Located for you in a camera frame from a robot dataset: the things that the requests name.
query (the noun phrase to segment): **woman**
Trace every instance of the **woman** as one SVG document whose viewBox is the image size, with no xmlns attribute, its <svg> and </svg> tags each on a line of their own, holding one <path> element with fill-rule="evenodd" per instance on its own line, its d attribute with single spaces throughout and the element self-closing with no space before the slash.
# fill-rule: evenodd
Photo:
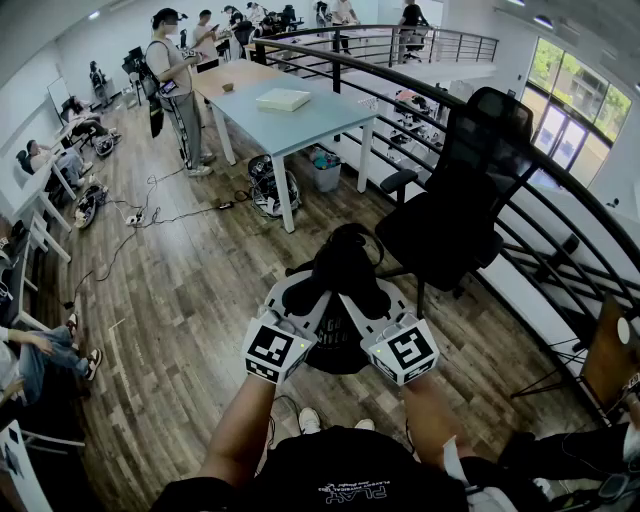
<svg viewBox="0 0 640 512">
<path fill-rule="evenodd" d="M 51 159 L 56 159 L 56 165 L 69 179 L 69 184 L 74 188 L 80 188 L 84 184 L 82 175 L 93 167 L 92 162 L 85 162 L 73 148 L 65 149 L 60 155 L 55 155 L 49 146 L 38 144 L 35 140 L 27 143 L 31 169 L 36 172 Z"/>
<path fill-rule="evenodd" d="M 187 176 L 197 178 L 211 174 L 211 167 L 203 164 L 214 157 L 203 153 L 200 147 L 202 121 L 189 73 L 189 67 L 199 64 L 201 56 L 185 59 L 168 38 L 178 32 L 178 18 L 173 9 L 162 9 L 153 17 L 153 40 L 147 48 L 146 61 L 162 84 L 158 96 L 178 136 Z"/>
<path fill-rule="evenodd" d="M 407 26 L 407 27 L 417 27 L 418 25 L 425 26 L 427 29 L 429 28 L 429 22 L 422 15 L 422 9 L 420 6 L 416 4 L 416 0 L 405 0 L 406 7 L 404 8 L 404 12 L 402 13 L 402 18 L 400 18 L 399 25 Z M 408 43 L 416 42 L 419 44 L 405 46 Z M 401 30 L 400 31 L 400 55 L 403 56 L 403 62 L 406 62 L 408 59 L 420 59 L 420 57 L 416 55 L 412 55 L 412 51 L 418 50 L 422 45 L 422 36 L 417 34 L 417 31 L 412 30 Z"/>
<path fill-rule="evenodd" d="M 109 99 L 107 98 L 107 89 L 105 87 L 107 81 L 104 78 L 104 74 L 102 73 L 102 70 L 98 69 L 98 65 L 95 60 L 91 61 L 89 69 L 91 70 L 89 78 L 93 84 L 93 90 L 96 93 L 96 98 L 100 100 L 102 108 L 106 108 L 109 105 Z"/>
<path fill-rule="evenodd" d="M 88 101 L 82 101 L 71 96 L 67 102 L 68 108 L 64 105 L 65 110 L 68 110 L 67 122 L 80 121 L 79 124 L 73 129 L 74 135 L 80 135 L 83 133 L 89 133 L 92 129 L 96 131 L 98 137 L 105 137 L 111 135 L 114 138 L 114 142 L 118 142 L 122 135 L 118 133 L 115 128 L 106 129 L 100 124 L 100 115 L 91 112 L 91 103 Z"/>
</svg>

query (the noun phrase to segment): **chair seat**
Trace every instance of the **chair seat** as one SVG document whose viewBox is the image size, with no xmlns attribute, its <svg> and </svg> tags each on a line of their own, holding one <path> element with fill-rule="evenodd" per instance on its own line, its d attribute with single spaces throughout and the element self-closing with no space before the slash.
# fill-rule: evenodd
<svg viewBox="0 0 640 512">
<path fill-rule="evenodd" d="M 486 252 L 484 241 L 494 240 L 492 223 L 469 216 L 462 204 L 434 201 L 427 193 L 385 217 L 376 234 L 406 271 L 442 291 L 454 289 L 477 269 L 477 255 Z"/>
</svg>

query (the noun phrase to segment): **black bag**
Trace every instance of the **black bag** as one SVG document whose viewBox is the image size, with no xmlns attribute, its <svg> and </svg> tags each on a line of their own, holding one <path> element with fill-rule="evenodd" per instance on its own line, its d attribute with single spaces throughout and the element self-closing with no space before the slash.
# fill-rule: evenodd
<svg viewBox="0 0 640 512">
<path fill-rule="evenodd" d="M 380 258 L 375 264 L 364 248 L 364 236 L 370 237 L 378 249 Z M 309 314 L 326 290 L 335 292 L 315 332 L 318 343 L 309 353 L 307 364 L 333 374 L 358 373 L 368 364 L 360 349 L 362 336 L 338 293 L 349 296 L 367 318 L 387 316 L 391 300 L 378 287 L 375 275 L 383 258 L 384 248 L 369 230 L 360 224 L 345 224 L 331 234 L 313 261 L 293 272 L 313 269 L 309 279 L 292 286 L 282 297 L 285 308 L 296 316 Z"/>
</svg>

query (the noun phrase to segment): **wooden floor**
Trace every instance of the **wooden floor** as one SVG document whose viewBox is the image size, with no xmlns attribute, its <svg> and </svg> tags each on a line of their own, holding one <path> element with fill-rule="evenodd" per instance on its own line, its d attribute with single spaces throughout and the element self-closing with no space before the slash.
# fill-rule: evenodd
<svg viewBox="0 0 640 512">
<path fill-rule="evenodd" d="M 160 179 L 182 165 L 168 120 L 154 140 L 148 116 L 146 107 L 109 113 L 105 124 L 117 126 L 124 138 L 94 167 L 113 199 L 133 205 L 144 204 L 150 176 Z M 158 220 L 171 219 L 248 190 L 246 161 L 259 148 L 231 126 L 239 163 L 229 167 L 204 109 L 203 120 L 206 143 L 218 155 L 214 174 L 194 180 L 179 173 L 161 181 L 149 195 L 147 216 L 159 207 Z M 95 278 L 107 273 L 114 251 L 133 232 L 115 205 L 103 207 L 86 231 L 66 235 L 53 229 L 73 260 L 67 266 L 55 254 L 46 256 L 41 289 L 71 300 L 80 279 L 94 270 L 79 288 L 76 311 L 83 349 L 99 347 L 105 360 L 79 410 L 86 424 L 87 473 L 107 510 L 147 510 L 168 482 L 195 474 L 245 377 L 241 343 L 271 286 L 285 268 L 310 260 L 337 226 L 357 221 L 373 228 L 391 209 L 373 191 L 358 194 L 353 177 L 343 177 L 334 193 L 315 192 L 304 154 L 287 166 L 298 177 L 303 200 L 291 235 L 246 202 L 137 231 L 109 278 L 98 283 Z M 134 212 L 119 206 L 125 216 Z M 64 213 L 71 219 L 72 207 Z M 383 268 L 394 266 L 387 256 Z M 394 282 L 415 300 L 412 279 Z M 51 294 L 41 293 L 38 316 L 52 327 L 64 323 L 68 312 Z M 514 429 L 552 434 L 590 421 L 567 390 L 509 398 L 552 365 L 478 283 L 470 281 L 457 301 L 428 289 L 426 301 L 443 354 L 434 374 L 479 454 L 495 459 Z M 352 426 L 370 417 L 379 431 L 406 443 L 399 389 L 371 367 L 342 377 L 302 367 L 277 394 L 316 408 L 326 424 Z M 276 403 L 273 415 L 276 441 L 297 434 L 285 401 Z"/>
</svg>

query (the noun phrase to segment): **light blue table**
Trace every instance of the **light blue table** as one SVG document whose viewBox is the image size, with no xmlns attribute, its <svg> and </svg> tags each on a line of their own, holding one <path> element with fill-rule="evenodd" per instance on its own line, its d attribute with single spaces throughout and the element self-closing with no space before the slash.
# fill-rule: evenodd
<svg viewBox="0 0 640 512">
<path fill-rule="evenodd" d="M 276 88 L 308 91 L 312 93 L 312 97 L 308 103 L 295 112 L 259 109 L 256 99 Z M 236 160 L 231 149 L 231 141 L 223 114 L 237 123 L 271 156 L 284 227 L 289 233 L 294 230 L 294 226 L 284 168 L 285 156 L 326 137 L 362 127 L 363 140 L 358 191 L 365 191 L 373 137 L 373 122 L 376 118 L 375 112 L 343 98 L 339 94 L 328 92 L 313 82 L 286 73 L 282 73 L 277 78 L 209 98 L 209 100 L 213 107 L 225 156 L 231 165 L 235 165 Z"/>
</svg>

